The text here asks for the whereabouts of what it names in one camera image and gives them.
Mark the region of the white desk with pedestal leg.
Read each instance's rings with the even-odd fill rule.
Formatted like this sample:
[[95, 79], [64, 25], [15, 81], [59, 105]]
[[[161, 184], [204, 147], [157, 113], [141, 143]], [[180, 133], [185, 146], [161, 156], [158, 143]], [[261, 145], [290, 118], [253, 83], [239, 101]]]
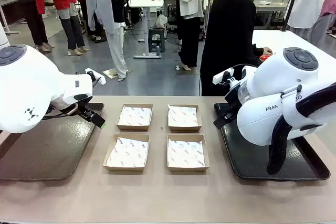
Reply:
[[[161, 59], [161, 53], [165, 52], [165, 38], [164, 32], [165, 29], [162, 28], [153, 28], [150, 29], [149, 17], [150, 17], [150, 8], [163, 7], [163, 0], [129, 0], [128, 4], [132, 8], [142, 7], [142, 25], [144, 31], [144, 48], [145, 53], [142, 55], [134, 55], [134, 59]], [[153, 34], [159, 35], [160, 40], [155, 40], [154, 44], [156, 48], [153, 48], [153, 43], [151, 39]]]

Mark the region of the white printed paper liner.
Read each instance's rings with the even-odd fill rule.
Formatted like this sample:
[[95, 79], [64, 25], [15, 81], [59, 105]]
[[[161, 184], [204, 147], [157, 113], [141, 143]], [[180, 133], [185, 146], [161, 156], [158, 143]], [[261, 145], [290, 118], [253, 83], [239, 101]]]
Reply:
[[168, 125], [171, 127], [196, 127], [198, 120], [195, 107], [168, 105]]
[[146, 126], [150, 124], [151, 108], [123, 106], [118, 125]]
[[167, 163], [170, 168], [203, 168], [205, 158], [202, 141], [168, 140]]
[[112, 150], [108, 153], [105, 167], [121, 170], [144, 169], [148, 149], [148, 141], [117, 137]]

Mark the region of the large brown serving tray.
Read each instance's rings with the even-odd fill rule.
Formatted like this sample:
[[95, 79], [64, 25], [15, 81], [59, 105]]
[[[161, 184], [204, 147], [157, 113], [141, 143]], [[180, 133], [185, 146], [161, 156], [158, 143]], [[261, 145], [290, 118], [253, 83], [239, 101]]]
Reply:
[[0, 181], [63, 180], [71, 176], [95, 125], [69, 116], [40, 122], [19, 134], [0, 134]]

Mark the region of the large black serving tray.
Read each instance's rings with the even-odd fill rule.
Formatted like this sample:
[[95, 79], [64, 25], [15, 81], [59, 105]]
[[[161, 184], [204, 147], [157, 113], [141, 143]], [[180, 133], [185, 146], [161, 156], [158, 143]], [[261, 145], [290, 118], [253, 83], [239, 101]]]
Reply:
[[281, 170], [267, 173], [268, 146], [257, 146], [240, 134], [236, 121], [221, 129], [234, 173], [242, 179], [273, 181], [319, 181], [330, 178], [330, 171], [304, 137], [289, 140], [287, 156]]

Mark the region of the grey work table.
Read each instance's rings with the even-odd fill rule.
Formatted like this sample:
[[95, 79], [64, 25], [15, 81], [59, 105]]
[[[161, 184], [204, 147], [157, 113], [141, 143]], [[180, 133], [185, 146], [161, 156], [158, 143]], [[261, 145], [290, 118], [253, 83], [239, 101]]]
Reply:
[[285, 12], [288, 0], [252, 0], [256, 6], [255, 29], [269, 29], [274, 14]]

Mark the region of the large white table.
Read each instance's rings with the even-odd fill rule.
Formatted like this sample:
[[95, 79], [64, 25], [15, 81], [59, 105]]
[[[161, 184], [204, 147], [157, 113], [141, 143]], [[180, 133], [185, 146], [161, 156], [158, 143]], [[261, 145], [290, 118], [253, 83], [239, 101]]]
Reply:
[[255, 30], [253, 44], [269, 47], [274, 53], [285, 47], [299, 47], [311, 52], [319, 62], [319, 78], [336, 79], [336, 40], [328, 37], [321, 47], [316, 47], [290, 31]]

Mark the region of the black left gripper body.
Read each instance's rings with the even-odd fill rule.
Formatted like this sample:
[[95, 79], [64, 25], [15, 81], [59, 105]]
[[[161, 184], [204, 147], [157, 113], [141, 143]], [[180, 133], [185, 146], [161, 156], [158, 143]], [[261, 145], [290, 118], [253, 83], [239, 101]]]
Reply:
[[91, 121], [91, 117], [97, 113], [101, 116], [102, 104], [91, 102], [92, 97], [88, 97], [78, 102], [77, 114], [86, 121]]

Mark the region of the person in black cardigan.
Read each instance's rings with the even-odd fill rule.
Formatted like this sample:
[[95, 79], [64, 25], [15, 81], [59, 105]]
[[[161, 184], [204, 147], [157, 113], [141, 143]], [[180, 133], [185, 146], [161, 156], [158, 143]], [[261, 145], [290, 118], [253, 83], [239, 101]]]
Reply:
[[256, 6], [252, 0], [214, 0], [201, 61], [203, 96], [222, 96], [213, 76], [233, 66], [259, 66], [253, 56]]

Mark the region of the black plastic stool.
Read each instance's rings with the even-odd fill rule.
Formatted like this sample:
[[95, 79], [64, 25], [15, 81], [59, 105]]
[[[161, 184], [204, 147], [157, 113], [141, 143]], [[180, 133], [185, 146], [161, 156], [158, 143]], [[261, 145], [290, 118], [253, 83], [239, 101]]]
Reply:
[[150, 28], [149, 29], [149, 52], [153, 52], [153, 50], [157, 50], [159, 48], [160, 52], [165, 52], [165, 37], [164, 37], [165, 29], [164, 28]]

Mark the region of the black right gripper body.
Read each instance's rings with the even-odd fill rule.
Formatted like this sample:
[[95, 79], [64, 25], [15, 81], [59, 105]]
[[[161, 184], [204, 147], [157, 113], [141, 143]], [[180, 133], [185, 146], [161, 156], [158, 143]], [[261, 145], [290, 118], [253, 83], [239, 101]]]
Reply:
[[233, 121], [240, 109], [240, 101], [238, 99], [239, 88], [240, 84], [237, 84], [225, 96], [227, 104], [223, 108], [222, 116], [226, 121]]

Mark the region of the black suit mannequin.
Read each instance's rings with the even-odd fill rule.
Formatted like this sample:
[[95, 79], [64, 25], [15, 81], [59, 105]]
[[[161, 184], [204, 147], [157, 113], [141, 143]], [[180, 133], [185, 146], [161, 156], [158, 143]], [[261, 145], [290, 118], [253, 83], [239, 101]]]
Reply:
[[18, 0], [18, 2], [31, 32], [35, 48], [43, 54], [51, 52], [54, 46], [48, 42], [45, 24], [42, 15], [37, 10], [36, 1]]

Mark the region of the person's left forearm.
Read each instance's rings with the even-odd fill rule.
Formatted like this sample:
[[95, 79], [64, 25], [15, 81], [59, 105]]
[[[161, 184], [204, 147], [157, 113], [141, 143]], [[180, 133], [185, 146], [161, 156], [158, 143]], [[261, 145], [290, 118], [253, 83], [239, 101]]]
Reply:
[[264, 49], [263, 48], [258, 48], [256, 44], [253, 44], [253, 56], [254, 58], [259, 58], [264, 54]]

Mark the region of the square kraft cardboard box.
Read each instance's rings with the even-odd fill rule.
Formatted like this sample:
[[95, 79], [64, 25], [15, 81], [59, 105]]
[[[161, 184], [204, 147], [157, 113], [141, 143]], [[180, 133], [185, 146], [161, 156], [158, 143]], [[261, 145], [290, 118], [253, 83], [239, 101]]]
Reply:
[[170, 131], [172, 131], [172, 132], [198, 132], [201, 129], [202, 119], [201, 119], [200, 109], [199, 109], [198, 105], [186, 105], [186, 104], [168, 104], [168, 105], [195, 107], [196, 108], [196, 116], [197, 116], [197, 120], [198, 120], [198, 126], [196, 126], [196, 127], [171, 127], [171, 126], [168, 125]]
[[150, 145], [147, 134], [115, 134], [108, 146], [103, 166], [107, 170], [143, 172]]
[[207, 146], [205, 143], [204, 135], [201, 134], [170, 134], [167, 136], [167, 150], [168, 150], [168, 140], [169, 139], [175, 140], [175, 141], [190, 141], [190, 142], [198, 142], [202, 141], [203, 143], [203, 152], [204, 152], [204, 158], [205, 158], [205, 167], [203, 168], [170, 168], [167, 167], [172, 172], [204, 172], [209, 168], [209, 157], [208, 157], [208, 151]]
[[[143, 108], [151, 108], [152, 112], [153, 112], [153, 105], [152, 104], [124, 104], [125, 106], [133, 106], [133, 107], [143, 107]], [[149, 129], [149, 125], [146, 126], [126, 126], [126, 125], [118, 125], [118, 121], [119, 121], [119, 116], [117, 119], [117, 123], [116, 126], [118, 127], [118, 129], [123, 130], [123, 131], [147, 131]]]

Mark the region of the white plastic bag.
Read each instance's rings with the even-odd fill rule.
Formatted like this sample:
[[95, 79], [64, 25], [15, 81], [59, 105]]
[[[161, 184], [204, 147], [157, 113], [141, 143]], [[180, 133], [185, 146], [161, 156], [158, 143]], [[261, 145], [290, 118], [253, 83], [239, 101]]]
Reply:
[[154, 28], [160, 28], [160, 29], [164, 29], [165, 28], [165, 24], [167, 24], [168, 19], [166, 16], [160, 14], [154, 24]]

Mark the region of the white trousers mannequin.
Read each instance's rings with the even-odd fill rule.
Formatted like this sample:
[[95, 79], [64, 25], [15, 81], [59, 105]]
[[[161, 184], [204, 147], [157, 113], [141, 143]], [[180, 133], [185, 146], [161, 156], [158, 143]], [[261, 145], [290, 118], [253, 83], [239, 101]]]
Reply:
[[115, 23], [115, 25], [114, 34], [107, 33], [107, 42], [115, 67], [114, 75], [118, 76], [118, 81], [123, 81], [127, 77], [128, 72], [123, 54], [125, 22]]

